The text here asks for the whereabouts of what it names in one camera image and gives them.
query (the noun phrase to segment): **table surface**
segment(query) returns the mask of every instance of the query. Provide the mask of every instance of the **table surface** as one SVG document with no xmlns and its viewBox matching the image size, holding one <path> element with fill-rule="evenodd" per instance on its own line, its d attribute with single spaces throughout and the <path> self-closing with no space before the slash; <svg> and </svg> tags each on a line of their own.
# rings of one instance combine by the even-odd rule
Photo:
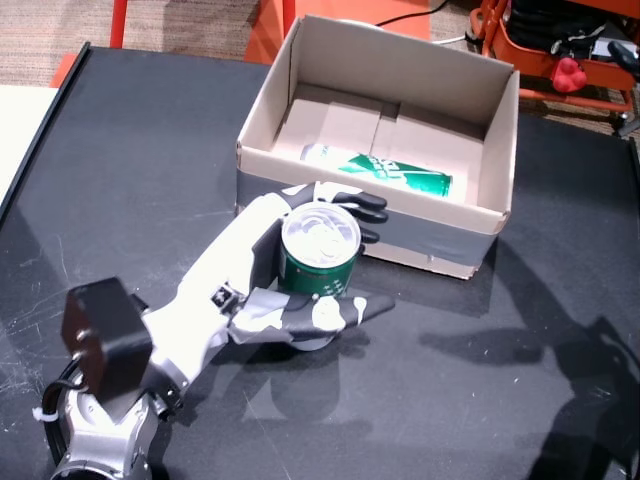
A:
<svg viewBox="0 0 640 480">
<path fill-rule="evenodd" d="M 0 477 L 46 479 L 31 418 L 66 290 L 152 307 L 232 219 L 266 68 L 91 49 L 0 230 Z M 523 115 L 513 214 L 463 282 L 363 259 L 394 311 L 324 350 L 229 346 L 161 426 L 176 479 L 620 479 L 638 451 L 638 187 L 625 142 Z"/>
</svg>

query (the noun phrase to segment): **can top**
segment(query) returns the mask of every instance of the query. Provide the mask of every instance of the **can top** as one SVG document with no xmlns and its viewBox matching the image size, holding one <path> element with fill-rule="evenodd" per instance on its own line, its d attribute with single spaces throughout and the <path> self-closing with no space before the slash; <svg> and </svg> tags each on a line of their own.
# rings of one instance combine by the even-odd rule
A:
<svg viewBox="0 0 640 480">
<path fill-rule="evenodd" d="M 294 209 L 282 226 L 282 242 L 296 260 L 313 268 L 342 265 L 360 247 L 358 222 L 342 207 L 310 202 Z"/>
</svg>

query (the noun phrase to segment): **open cardboard box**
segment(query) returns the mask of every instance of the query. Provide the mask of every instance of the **open cardboard box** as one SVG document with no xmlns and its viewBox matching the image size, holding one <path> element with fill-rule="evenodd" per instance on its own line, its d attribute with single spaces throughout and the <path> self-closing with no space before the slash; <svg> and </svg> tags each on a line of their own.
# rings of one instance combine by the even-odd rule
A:
<svg viewBox="0 0 640 480">
<path fill-rule="evenodd" d="M 519 75 L 511 65 L 307 16 L 291 28 L 238 139 L 239 207 L 316 180 L 388 201 L 367 254 L 459 278 L 511 210 Z M 452 176 L 446 198 L 300 160 L 319 143 Z"/>
</svg>

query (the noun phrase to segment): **robotic hand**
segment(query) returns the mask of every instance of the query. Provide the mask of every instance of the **robotic hand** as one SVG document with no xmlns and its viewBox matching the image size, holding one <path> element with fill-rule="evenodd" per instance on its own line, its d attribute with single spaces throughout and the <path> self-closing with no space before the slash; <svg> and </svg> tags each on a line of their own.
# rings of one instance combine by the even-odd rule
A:
<svg viewBox="0 0 640 480">
<path fill-rule="evenodd" d="M 146 458 L 158 418 L 181 406 L 229 338 L 324 345 L 394 307 L 393 298 L 383 295 L 268 290 L 278 273 L 283 219 L 312 201 L 338 204 L 364 222 L 387 220 L 386 201 L 360 189 L 320 182 L 292 187 L 251 202 L 159 310 L 149 311 L 115 278 L 69 292 L 62 337 L 73 360 L 34 411 L 57 465 L 52 480 L 150 479 Z M 379 237 L 361 228 L 361 238 L 374 243 Z"/>
</svg>

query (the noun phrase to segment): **wire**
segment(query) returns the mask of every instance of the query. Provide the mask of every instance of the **wire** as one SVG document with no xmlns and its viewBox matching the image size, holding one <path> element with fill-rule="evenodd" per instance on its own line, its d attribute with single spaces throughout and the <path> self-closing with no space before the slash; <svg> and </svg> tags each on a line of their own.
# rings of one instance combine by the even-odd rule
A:
<svg viewBox="0 0 640 480">
<path fill-rule="evenodd" d="M 461 37 L 446 38 L 444 40 L 434 40 L 431 43 L 433 43 L 434 45 L 448 45 L 450 43 L 461 42 L 462 40 L 464 40 L 464 35 L 462 35 Z"/>
<path fill-rule="evenodd" d="M 42 412 L 44 414 L 53 415 L 57 413 L 60 394 L 63 390 L 83 390 L 86 388 L 85 385 L 76 384 L 69 380 L 73 372 L 78 368 L 78 362 L 79 359 L 71 360 L 60 374 L 60 377 L 45 388 L 42 394 Z M 53 462 L 58 465 L 67 450 L 62 429 L 60 428 L 60 420 L 44 422 L 44 432 L 47 437 Z"/>
<path fill-rule="evenodd" d="M 385 25 L 389 25 L 390 23 L 399 22 L 400 20 L 406 20 L 407 18 L 424 17 L 426 15 L 432 15 L 442 10 L 449 2 L 450 0 L 444 0 L 444 2 L 442 2 L 440 5 L 438 5 L 433 10 L 429 10 L 428 12 L 408 13 L 407 15 L 400 15 L 399 17 L 390 18 L 389 20 L 376 23 L 376 27 L 384 27 Z"/>
</svg>

